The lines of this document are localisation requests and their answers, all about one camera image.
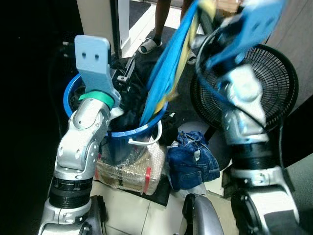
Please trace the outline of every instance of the fan grille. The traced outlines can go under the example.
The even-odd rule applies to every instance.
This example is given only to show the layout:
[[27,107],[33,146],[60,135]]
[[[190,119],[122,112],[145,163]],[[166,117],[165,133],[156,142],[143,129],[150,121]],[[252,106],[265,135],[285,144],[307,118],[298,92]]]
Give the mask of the fan grille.
[[[261,81],[262,107],[266,114],[266,128],[277,126],[281,117],[287,116],[297,99],[298,78],[291,62],[280,52],[265,45],[252,47],[245,55],[245,63],[251,64],[255,76]],[[207,82],[217,89],[217,76],[205,72]],[[222,129],[222,111],[219,101],[201,87],[196,76],[190,88],[193,106],[200,117],[209,125]]]

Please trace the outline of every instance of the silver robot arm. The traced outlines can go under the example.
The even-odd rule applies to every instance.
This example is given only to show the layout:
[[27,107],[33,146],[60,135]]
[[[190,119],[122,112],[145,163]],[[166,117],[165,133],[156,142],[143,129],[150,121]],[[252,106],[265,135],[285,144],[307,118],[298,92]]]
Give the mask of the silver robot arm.
[[87,222],[92,178],[99,143],[107,133],[110,110],[119,105],[121,98],[110,78],[110,44],[106,39],[76,36],[75,54],[87,93],[68,120],[68,131],[58,146],[40,235],[95,234]]
[[[231,206],[241,234],[291,232],[305,234],[283,170],[275,164],[269,138],[264,131],[265,112],[260,81],[245,52],[264,41],[274,30],[285,1],[247,0],[241,13],[224,21],[202,44],[196,72],[202,86],[223,102],[223,128],[232,148],[231,176],[238,184]],[[201,54],[207,70],[219,77],[215,91],[201,71]]]

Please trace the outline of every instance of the black cable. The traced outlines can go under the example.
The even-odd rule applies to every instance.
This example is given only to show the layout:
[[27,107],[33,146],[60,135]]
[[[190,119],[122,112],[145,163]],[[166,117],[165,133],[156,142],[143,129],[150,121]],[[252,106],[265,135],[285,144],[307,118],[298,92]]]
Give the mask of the black cable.
[[266,39],[266,41],[264,42],[264,44],[268,43],[269,37],[271,36],[271,34],[268,36],[268,38]]
[[62,54],[62,52],[63,52],[63,48],[62,47],[57,48],[57,50],[55,51],[55,53],[54,53],[54,55],[52,57],[52,60],[51,60],[50,65],[49,65],[49,70],[48,70],[48,92],[49,92],[49,97],[50,97],[50,101],[51,101],[51,104],[52,104],[52,108],[54,110],[54,114],[55,114],[55,116],[57,118],[57,121],[58,121],[58,129],[59,129],[59,138],[60,138],[60,140],[62,139],[61,120],[60,120],[60,117],[59,117],[57,106],[56,106],[56,104],[54,102],[54,99],[53,99],[51,79],[52,79],[52,73],[53,73],[53,69],[54,69],[54,64],[55,64],[58,56],[60,54]]
[[278,137],[278,155],[279,155],[280,167],[282,169],[285,169],[284,162],[283,162],[283,150],[282,150],[283,127],[284,127],[284,119],[281,118],[280,126],[279,126],[279,137]]
[[196,64],[195,64],[195,70],[196,70],[196,74],[197,74],[197,78],[200,81],[200,84],[205,87],[209,92],[211,92],[218,100],[220,100],[221,102],[223,102],[225,105],[237,109],[241,112],[243,112],[244,114],[246,114],[249,118],[251,118],[254,122],[256,122],[265,132],[265,126],[263,126],[263,124],[261,122],[259,122],[256,118],[254,118],[251,114],[249,114],[247,111],[245,111],[244,109],[242,109],[241,107],[235,105],[234,103],[230,102],[226,97],[224,97],[222,94],[220,94],[219,92],[217,92],[205,79],[205,77],[202,74],[201,71],[201,55],[202,55],[202,51],[204,49],[204,47],[213,39],[213,37],[215,37],[216,34],[220,33],[220,28],[218,28],[217,30],[215,30],[212,34],[210,34],[202,43],[199,52],[198,52],[198,56],[197,56],[197,60],[196,60]]

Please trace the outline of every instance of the denim jeans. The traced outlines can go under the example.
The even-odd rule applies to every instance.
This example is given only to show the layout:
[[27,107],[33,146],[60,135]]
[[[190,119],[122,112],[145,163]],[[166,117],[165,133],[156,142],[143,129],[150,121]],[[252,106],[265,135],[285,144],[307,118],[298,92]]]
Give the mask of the denim jeans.
[[178,147],[167,153],[170,178],[174,190],[190,189],[219,178],[220,168],[206,145],[201,132],[179,132]]

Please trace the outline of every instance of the blue fabric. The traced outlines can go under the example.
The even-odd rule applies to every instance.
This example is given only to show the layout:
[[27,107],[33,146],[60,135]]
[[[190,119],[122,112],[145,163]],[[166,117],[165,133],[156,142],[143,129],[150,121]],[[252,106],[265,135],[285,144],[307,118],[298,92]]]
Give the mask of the blue fabric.
[[194,1],[186,12],[180,27],[173,35],[170,43],[158,59],[147,82],[149,91],[140,126],[146,124],[164,95],[168,94],[174,85],[175,73],[186,35],[196,13],[198,0]]
[[[201,132],[179,132],[178,147],[171,147],[167,153],[170,167],[170,180],[174,190],[190,189],[219,178],[220,168],[206,145]],[[200,151],[197,160],[195,152]]]

